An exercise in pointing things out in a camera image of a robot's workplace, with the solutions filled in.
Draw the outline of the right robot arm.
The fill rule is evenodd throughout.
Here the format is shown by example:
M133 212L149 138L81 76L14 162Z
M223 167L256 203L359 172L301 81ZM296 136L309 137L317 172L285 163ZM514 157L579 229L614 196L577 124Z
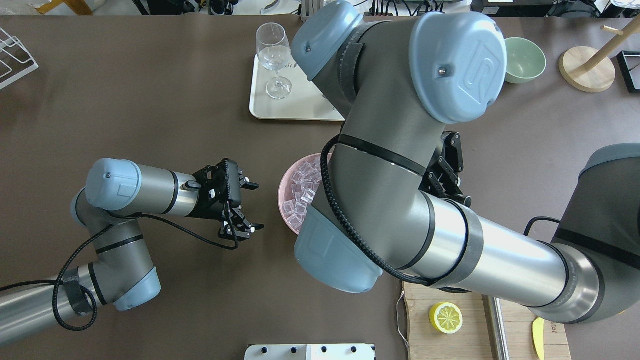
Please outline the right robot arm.
M639 144L597 150L551 243L478 216L432 172L446 125L481 117L506 75L493 18L428 13L365 22L347 0L311 16L292 57L345 121L322 150L322 189L295 259L343 292L383 272L406 283L470 291L561 324L601 321L639 301Z

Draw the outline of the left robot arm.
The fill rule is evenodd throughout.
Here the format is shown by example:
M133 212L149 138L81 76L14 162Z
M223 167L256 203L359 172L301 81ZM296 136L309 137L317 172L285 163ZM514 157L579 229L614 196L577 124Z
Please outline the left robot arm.
M2 287L2 346L54 325L82 332L94 325L101 306L125 312L157 297L162 285L140 219L216 248L237 249L264 227L242 213L242 190L258 188L228 158L192 174L99 159L70 206L90 238L56 276Z

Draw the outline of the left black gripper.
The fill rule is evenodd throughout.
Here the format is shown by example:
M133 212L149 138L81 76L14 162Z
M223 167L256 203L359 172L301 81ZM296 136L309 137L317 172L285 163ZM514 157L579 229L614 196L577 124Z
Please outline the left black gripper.
M194 180L183 184L185 191L196 193L195 205L187 218L220 222L218 237L226 240L247 240L265 228L262 223L249 221L240 209L242 189L256 191L260 185L252 182L237 162L223 158L217 165L208 165L192 177Z

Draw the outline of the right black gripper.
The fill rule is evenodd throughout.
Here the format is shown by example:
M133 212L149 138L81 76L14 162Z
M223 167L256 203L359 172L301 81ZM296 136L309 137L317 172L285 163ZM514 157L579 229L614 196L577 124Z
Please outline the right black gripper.
M464 171L461 135L459 132L444 131L441 143L422 177L419 190L439 199L448 199L470 208L473 199L463 194L459 174Z

